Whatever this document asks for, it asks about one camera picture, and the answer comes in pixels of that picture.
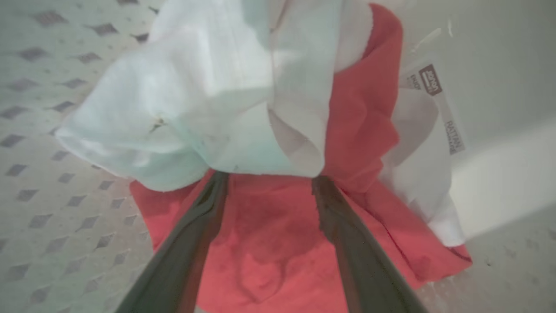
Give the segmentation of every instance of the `tiled floor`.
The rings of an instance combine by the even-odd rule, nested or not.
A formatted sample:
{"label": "tiled floor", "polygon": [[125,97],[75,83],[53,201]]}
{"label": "tiled floor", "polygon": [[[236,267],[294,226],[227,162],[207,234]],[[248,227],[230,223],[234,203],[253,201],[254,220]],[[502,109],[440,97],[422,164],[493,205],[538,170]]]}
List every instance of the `tiled floor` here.
{"label": "tiled floor", "polygon": [[0,12],[0,311],[111,312],[152,255],[127,182],[52,133],[161,1],[8,0]]}

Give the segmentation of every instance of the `red cloth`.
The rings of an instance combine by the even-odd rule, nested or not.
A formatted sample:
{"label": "red cloth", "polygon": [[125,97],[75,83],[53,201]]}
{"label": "red cloth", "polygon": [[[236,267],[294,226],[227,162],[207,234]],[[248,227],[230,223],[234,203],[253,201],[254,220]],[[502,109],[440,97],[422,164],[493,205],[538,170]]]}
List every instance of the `red cloth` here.
{"label": "red cloth", "polygon": [[[323,174],[417,288],[462,271],[471,260],[463,246],[444,247],[376,178],[380,157],[398,140],[390,115],[402,29],[385,8],[371,7],[374,29],[365,57],[334,79]],[[131,184],[155,249],[211,174],[169,193]],[[319,231],[310,179],[230,175],[224,221],[208,252],[197,304],[209,313],[347,312],[334,247]]]}

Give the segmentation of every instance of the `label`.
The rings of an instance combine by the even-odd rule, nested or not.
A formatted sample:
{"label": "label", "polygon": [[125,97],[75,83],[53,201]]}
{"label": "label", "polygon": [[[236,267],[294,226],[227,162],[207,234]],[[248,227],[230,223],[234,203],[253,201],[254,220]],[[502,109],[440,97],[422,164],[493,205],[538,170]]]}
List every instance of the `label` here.
{"label": "label", "polygon": [[450,155],[464,151],[466,145],[454,119],[453,108],[442,88],[441,78],[433,62],[430,60],[422,61],[404,71],[400,77],[400,86],[424,90],[434,98],[444,122],[444,127],[446,127],[446,135],[450,144]]}

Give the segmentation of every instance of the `white fabric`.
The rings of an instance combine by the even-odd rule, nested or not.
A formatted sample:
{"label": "white fabric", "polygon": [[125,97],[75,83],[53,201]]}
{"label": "white fabric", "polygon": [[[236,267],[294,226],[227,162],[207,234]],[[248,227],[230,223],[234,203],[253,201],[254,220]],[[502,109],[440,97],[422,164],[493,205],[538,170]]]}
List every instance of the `white fabric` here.
{"label": "white fabric", "polygon": [[400,88],[392,122],[400,142],[383,157],[380,180],[445,246],[463,244],[465,236],[449,194],[450,149],[434,99],[422,91]]}
{"label": "white fabric", "polygon": [[314,177],[324,166],[343,0],[168,0],[57,132],[72,153],[168,191],[209,168]]}

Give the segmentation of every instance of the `garment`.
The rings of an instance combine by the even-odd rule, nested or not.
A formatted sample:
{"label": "garment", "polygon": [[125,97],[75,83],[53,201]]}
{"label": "garment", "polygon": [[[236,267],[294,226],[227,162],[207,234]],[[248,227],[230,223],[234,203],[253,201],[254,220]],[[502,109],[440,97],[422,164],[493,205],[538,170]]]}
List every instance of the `garment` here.
{"label": "garment", "polygon": [[[364,57],[334,77],[323,174],[332,178],[412,287],[471,264],[465,247],[447,248],[381,181],[381,158],[397,143],[391,116],[398,95],[399,21],[372,5]],[[163,241],[203,189],[171,193],[133,182],[151,232]],[[334,247],[318,227],[309,178],[231,174],[219,236],[208,252],[197,304],[222,312],[347,312]]]}
{"label": "garment", "polygon": [[344,0],[285,2],[272,33],[268,1],[221,2],[168,0],[148,43],[63,122],[60,143],[158,191],[209,167],[317,176]]}
{"label": "garment", "polygon": [[434,99],[400,88],[392,114],[399,142],[382,157],[379,179],[447,247],[465,243],[450,197],[451,162],[446,129]]}

